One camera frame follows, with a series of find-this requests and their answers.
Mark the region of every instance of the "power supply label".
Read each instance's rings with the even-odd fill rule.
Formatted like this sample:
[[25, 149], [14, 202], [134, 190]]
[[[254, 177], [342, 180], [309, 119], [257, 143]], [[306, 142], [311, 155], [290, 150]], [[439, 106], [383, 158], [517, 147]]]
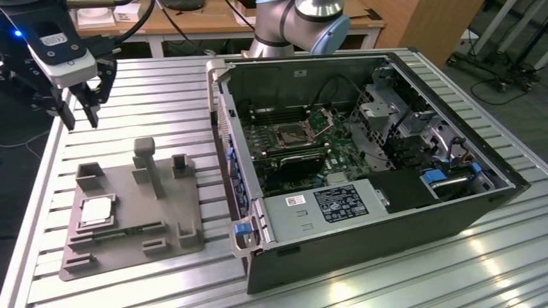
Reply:
[[315, 197], [329, 223], [370, 214], [354, 185], [318, 191]]

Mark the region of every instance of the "black cable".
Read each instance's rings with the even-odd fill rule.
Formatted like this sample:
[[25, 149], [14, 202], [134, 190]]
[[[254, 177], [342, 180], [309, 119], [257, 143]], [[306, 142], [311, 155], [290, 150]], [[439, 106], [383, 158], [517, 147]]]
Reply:
[[370, 155], [371, 157], [374, 157], [374, 158], [379, 159], [379, 160], [385, 160], [386, 162], [391, 162], [391, 161], [393, 161], [393, 160], [390, 160], [390, 159], [381, 158], [381, 157], [375, 156], [374, 154], [370, 154], [370, 153], [369, 153], [369, 152], [366, 152], [366, 151], [363, 151], [363, 153], [365, 153], [366, 155]]
[[114, 0], [114, 6], [122, 6], [133, 3], [134, 0]]
[[403, 116], [402, 116], [401, 119], [398, 120], [397, 125], [394, 125], [391, 131], [395, 132], [395, 131], [398, 130], [398, 127], [401, 127], [401, 125], [402, 125], [403, 121], [406, 120], [406, 118], [409, 117], [411, 111], [413, 111], [413, 110], [411, 110], [411, 107], [410, 107], [410, 108], [406, 110], [406, 112], [403, 113]]
[[[185, 40], [182, 43], [174, 43], [174, 42], [167, 42], [169, 43], [169, 45], [171, 45], [171, 47], [177, 50], [177, 52], [181, 54], [181, 55], [183, 55], [183, 56], [194, 56], [194, 55], [197, 55], [197, 51], [194, 51], [193, 53], [185, 53], [182, 50], [179, 50], [178, 49], [178, 47], [177, 46], [183, 46], [185, 45], [185, 43], [187, 42], [187, 40]], [[202, 48], [202, 46], [203, 46], [203, 42], [205, 42], [205, 40], [202, 40], [199, 43], [198, 43], [198, 46]]]
[[[526, 8], [526, 11], [523, 11], [523, 13], [526, 14], [531, 8], [531, 6], [535, 4], [535, 2], [538, 2], [538, 0], [533, 0], [529, 7]], [[510, 34], [510, 31], [514, 29], [514, 27], [517, 26], [517, 24], [521, 22], [521, 19], [517, 20], [517, 22], [509, 27], [509, 29], [506, 30], [503, 37], [501, 38], [499, 42], [497, 42], [497, 47], [499, 47], [501, 43], [503, 42], [503, 40], [507, 38], [507, 35]]]
[[169, 19], [169, 21], [170, 21], [171, 25], [174, 26], [175, 30], [178, 30], [179, 34], [185, 37], [185, 39], [194, 46], [194, 48], [197, 48], [197, 50], [202, 51], [205, 53], [205, 55], [215, 56], [215, 53], [213, 51], [207, 51], [199, 45], [197, 45], [194, 41], [190, 40], [187, 34], [183, 32], [183, 30], [179, 28], [178, 24], [174, 22], [174, 19], [171, 19], [170, 14], [166, 12], [165, 7], [162, 5], [159, 5], [159, 6], [161, 6], [162, 13], [165, 13], [166, 18]]
[[358, 91], [358, 93], [359, 93], [361, 95], [365, 95], [361, 87], [357, 85], [357, 83], [355, 83], [347, 76], [345, 76], [345, 75], [342, 75], [342, 74], [335, 74], [335, 75], [330, 76], [330, 77], [325, 80], [325, 83], [321, 85], [321, 90], [317, 92], [315, 99], [313, 100], [313, 103], [310, 104], [310, 107], [309, 107], [310, 109], [313, 109], [313, 107], [314, 107], [314, 106], [318, 104], [318, 102], [321, 101], [321, 96], [322, 96], [322, 93], [323, 93], [323, 91], [325, 91], [326, 86], [329, 85], [329, 83], [330, 83], [333, 80], [338, 79], [338, 78], [341, 78], [341, 79], [343, 79], [345, 81], [347, 81], [349, 84], [353, 85], [353, 87], [355, 88], [355, 90]]
[[454, 144], [459, 141], [459, 144], [463, 144], [466, 139], [461, 138], [459, 136], [455, 136], [450, 140], [450, 145], [447, 146], [447, 153], [446, 153], [446, 160], [451, 160], [451, 153], [454, 152]]
[[246, 17], [242, 15], [242, 13], [237, 10], [237, 8], [234, 7], [231, 1], [225, 0], [225, 2], [227, 2], [229, 6], [231, 7], [231, 9], [234, 10], [234, 12], [241, 16], [243, 22], [250, 26], [250, 28], [253, 28], [253, 30], [255, 31], [255, 27], [253, 26], [253, 24], [249, 22], [249, 20], [246, 19]]
[[475, 83], [475, 84], [473, 85], [473, 87], [471, 87], [471, 93], [473, 93], [473, 95], [474, 95], [482, 102], [485, 102], [486, 104], [493, 105], [493, 106], [502, 106], [502, 105], [506, 105], [506, 104], [511, 103], [514, 100], [519, 99], [521, 97], [526, 96], [526, 95], [530, 93], [530, 92], [526, 92], [526, 93], [518, 95], [515, 98], [509, 99], [509, 100], [505, 101], [503, 103], [493, 103], [491, 101], [486, 101], [486, 100], [474, 92], [474, 88], [475, 88], [477, 86], [479, 86], [482, 83], [487, 83], [487, 82], [491, 82], [491, 81], [495, 81], [495, 80], [497, 80], [497, 78], [489, 79], [489, 80], [485, 80], [485, 81], [481, 81], [481, 82]]
[[545, 35], [545, 31], [547, 31], [547, 27], [548, 27], [548, 16], [543, 21], [543, 26], [538, 29], [538, 31], [535, 32], [535, 35], [530, 38], [529, 43], [526, 44], [526, 46], [522, 49], [522, 52], [517, 58], [517, 63], [514, 63], [513, 68], [515, 70], [519, 71], [519, 65], [522, 64], [522, 62], [526, 61], [526, 58], [529, 57], [531, 50], [534, 49], [535, 45], [538, 44], [539, 40], [542, 39], [543, 35]]
[[491, 69], [479, 66], [477, 63], [474, 63], [473, 61], [469, 61], [466, 58], [459, 59], [459, 60], [463, 60], [466, 63], [469, 63], [469, 64], [470, 64], [471, 66], [474, 66], [475, 68], [482, 69], [482, 70], [485, 70], [486, 72], [491, 73], [491, 75], [494, 75], [494, 77], [495, 77], [498, 80], [501, 80], [499, 74], [498, 74], [497, 72], [494, 72]]
[[139, 19], [139, 21], [134, 24], [134, 27], [131, 27], [130, 30], [123, 35], [114, 38], [115, 46], [121, 45], [138, 32], [141, 27], [143, 27], [143, 25], [146, 24], [149, 17], [151, 17], [153, 10], [155, 9], [155, 0], [150, 0], [150, 1], [151, 3], [149, 4], [147, 11], [143, 14], [142, 18]]

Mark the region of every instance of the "motherboard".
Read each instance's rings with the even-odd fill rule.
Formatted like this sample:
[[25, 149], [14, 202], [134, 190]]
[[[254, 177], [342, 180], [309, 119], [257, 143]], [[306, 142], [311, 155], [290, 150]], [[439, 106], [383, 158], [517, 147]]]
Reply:
[[285, 116], [251, 111], [243, 130], [266, 196], [334, 185], [370, 173], [347, 122], [347, 115], [325, 107], [295, 108]]

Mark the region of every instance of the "wooden cabinet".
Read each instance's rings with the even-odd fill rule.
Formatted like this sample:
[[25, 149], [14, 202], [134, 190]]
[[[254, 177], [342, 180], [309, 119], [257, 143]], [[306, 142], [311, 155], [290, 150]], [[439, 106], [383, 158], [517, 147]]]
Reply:
[[363, 3], [387, 23], [375, 48], [414, 46], [442, 67], [483, 0], [363, 0]]

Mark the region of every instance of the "floor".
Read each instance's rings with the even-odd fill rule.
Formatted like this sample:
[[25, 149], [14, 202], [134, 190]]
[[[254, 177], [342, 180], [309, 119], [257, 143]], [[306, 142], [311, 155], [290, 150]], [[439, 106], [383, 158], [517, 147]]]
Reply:
[[[487, 28], [497, 15], [497, 9], [498, 8], [494, 8], [490, 12], [481, 12], [478, 14], [471, 24], [471, 28], [478, 33], [482, 33]], [[510, 27], [515, 21], [515, 17], [507, 16], [493, 37], [495, 42], [501, 39], [507, 27]], [[527, 27], [523, 35], [509, 50], [511, 57], [517, 57], [535, 31], [537, 28], [533, 26]], [[238, 53], [241, 49], [246, 48], [250, 42], [247, 40], [233, 40], [229, 43], [218, 41], [199, 42], [199, 44], [205, 44], [203, 47], [209, 49], [219, 48], [221, 51], [227, 53]], [[495, 45], [493, 44], [491, 47], [486, 46], [485, 50], [493, 49], [493, 46]], [[130, 53], [123, 54], [125, 58], [150, 56], [147, 54], [147, 46], [133, 46], [133, 48], [126, 48], [125, 50], [131, 50]], [[529, 61], [535, 63], [547, 51], [548, 36], [546, 35], [535, 51], [531, 53]], [[167, 56], [185, 54], [193, 54], [193, 49], [189, 44], [171, 44]], [[471, 93], [470, 88], [473, 84], [491, 78], [489, 73], [471, 67], [466, 63], [459, 63], [457, 67], [446, 67], [443, 71], [469, 93]], [[481, 104], [537, 154], [548, 161], [548, 125], [546, 124], [548, 120], [548, 71], [541, 71], [541, 76], [543, 77], [543, 85], [534, 87], [527, 95], [514, 100], [510, 104], [503, 106]], [[494, 103], [503, 102], [523, 94], [519, 89], [510, 89], [506, 93], [499, 93], [489, 84], [478, 86], [477, 93], [483, 99]], [[2, 96], [0, 107], [3, 108], [3, 112], [0, 113], [0, 144], [21, 143], [50, 129], [53, 119], [43, 112], [29, 110]], [[47, 136], [43, 136], [30, 145], [39, 155], [42, 155], [45, 150], [46, 141]], [[0, 285], [5, 281], [5, 272], [9, 266], [11, 251], [15, 245], [15, 238], [26, 212], [39, 166], [41, 161], [25, 146], [10, 150], [0, 148], [0, 179], [3, 180], [0, 185]]]
[[[494, 8], [489, 12], [481, 12], [477, 15], [471, 28], [478, 33], [482, 33], [487, 29], [487, 26], [495, 18], [497, 12], [498, 8]], [[515, 17], [510, 15], [507, 16], [493, 36], [493, 41], [499, 41], [507, 28], [517, 22], [517, 20]], [[530, 38], [535, 35], [537, 30], [538, 29], [533, 26], [529, 26], [525, 29], [522, 35], [514, 41], [514, 44], [509, 49], [511, 58], [517, 58], [522, 48], [530, 41]], [[495, 50], [495, 44], [493, 42], [483, 48], [479, 54], [481, 58], [485, 52], [490, 50]], [[535, 46], [526, 61], [531, 64], [537, 63], [547, 51], [548, 35], [545, 34], [543, 39]], [[458, 63], [455, 67], [446, 66], [443, 71], [469, 94], [471, 94], [471, 86], [475, 83], [493, 78], [490, 73], [477, 69], [467, 63]], [[482, 103], [479, 99], [478, 101], [499, 122], [510, 129], [534, 152], [537, 152], [541, 158], [548, 162], [548, 69], [542, 70], [539, 76], [542, 77], [541, 84], [537, 84], [527, 95], [515, 99], [511, 103], [503, 106], [493, 106]], [[509, 89], [507, 92], [499, 93], [489, 83], [479, 85], [475, 88], [475, 92], [485, 100], [493, 103], [505, 102], [525, 93], [519, 89]]]

